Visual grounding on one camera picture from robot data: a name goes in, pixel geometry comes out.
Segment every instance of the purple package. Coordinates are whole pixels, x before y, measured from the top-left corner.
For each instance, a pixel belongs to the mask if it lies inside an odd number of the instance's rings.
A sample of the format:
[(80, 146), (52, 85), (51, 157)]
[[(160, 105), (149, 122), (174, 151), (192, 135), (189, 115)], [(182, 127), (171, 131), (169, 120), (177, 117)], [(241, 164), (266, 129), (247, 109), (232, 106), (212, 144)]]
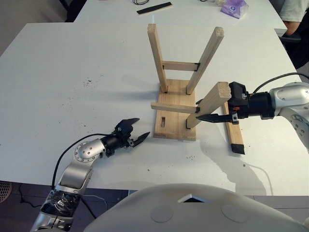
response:
[(245, 0), (226, 0), (221, 8), (221, 12), (235, 18), (241, 18), (247, 12), (248, 7)]

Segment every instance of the white table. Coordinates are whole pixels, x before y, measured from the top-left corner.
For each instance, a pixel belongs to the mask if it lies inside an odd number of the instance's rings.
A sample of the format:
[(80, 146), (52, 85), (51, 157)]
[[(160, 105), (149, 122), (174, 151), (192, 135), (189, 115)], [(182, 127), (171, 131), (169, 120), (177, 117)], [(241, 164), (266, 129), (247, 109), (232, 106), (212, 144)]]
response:
[[(212, 30), (158, 25), (163, 59), (196, 62)], [(288, 72), (295, 69), (274, 30), (227, 27), (196, 99), (218, 81), (237, 81), (253, 91)], [(172, 79), (191, 76), (185, 71), (166, 74)], [(140, 118), (133, 136), (153, 133), (150, 103), (157, 101), (159, 85), (147, 24), (27, 24), (0, 57), (0, 77), (1, 180), (50, 185), (66, 147), (90, 133), (109, 133), (124, 118)], [(299, 77), (262, 90), (292, 81)], [(251, 117), (240, 127), (246, 155), (230, 151), (223, 124), (200, 123), (195, 142), (149, 136), (134, 149), (116, 150), (95, 164), (89, 187), (201, 183), (270, 195), (269, 176), (275, 195), (309, 195), (309, 155), (286, 119)], [(70, 150), (57, 179), (72, 156)]]
[(269, 0), (246, 0), (248, 12), (236, 19), (220, 12), (214, 0), (172, 0), (172, 7), (138, 15), (137, 10), (158, 5), (168, 0), (150, 0), (137, 6), (132, 0), (88, 0), (75, 22), (78, 23), (158, 23), (187, 24), (209, 27), (264, 27), (273, 28), (279, 36), (286, 32), (286, 26), (270, 4)]

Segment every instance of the person's arm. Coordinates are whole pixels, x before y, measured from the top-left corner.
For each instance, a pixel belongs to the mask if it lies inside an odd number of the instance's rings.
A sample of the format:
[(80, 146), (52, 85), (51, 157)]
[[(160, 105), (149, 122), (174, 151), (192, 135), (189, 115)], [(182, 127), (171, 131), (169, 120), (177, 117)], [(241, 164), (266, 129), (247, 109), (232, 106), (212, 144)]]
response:
[(288, 28), (285, 32), (286, 35), (292, 35), (298, 28), (300, 22), (290, 22), (290, 21), (283, 21), (285, 26)]
[(287, 27), (286, 35), (292, 35), (298, 28), (309, 6), (309, 0), (285, 0), (280, 18)]

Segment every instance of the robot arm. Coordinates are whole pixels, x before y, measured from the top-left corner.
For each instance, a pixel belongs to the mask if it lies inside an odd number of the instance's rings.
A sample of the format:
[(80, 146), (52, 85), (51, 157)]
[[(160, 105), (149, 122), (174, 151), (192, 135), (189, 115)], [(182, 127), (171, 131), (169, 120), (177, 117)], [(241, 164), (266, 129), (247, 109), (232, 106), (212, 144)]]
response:
[(91, 178), (93, 164), (104, 155), (113, 155), (120, 147), (137, 146), (149, 135), (148, 132), (135, 141), (130, 139), (132, 124), (138, 120), (139, 118), (122, 120), (111, 134), (76, 147), (71, 163), (41, 207), (32, 232), (43, 229), (70, 230), (73, 214)]
[(294, 82), (268, 92), (249, 94), (237, 82), (229, 84), (232, 98), (228, 100), (228, 115), (202, 115), (197, 119), (208, 122), (232, 122), (249, 116), (262, 120), (282, 116), (289, 120), (304, 146), (309, 149), (309, 84)]

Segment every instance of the metal grate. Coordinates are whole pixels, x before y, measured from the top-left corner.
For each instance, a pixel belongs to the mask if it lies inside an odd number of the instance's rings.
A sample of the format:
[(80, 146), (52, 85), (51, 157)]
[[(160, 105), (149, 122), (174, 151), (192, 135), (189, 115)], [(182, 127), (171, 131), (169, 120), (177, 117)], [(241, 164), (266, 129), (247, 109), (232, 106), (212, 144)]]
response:
[(12, 191), (12, 183), (0, 181), (0, 203), (4, 202)]

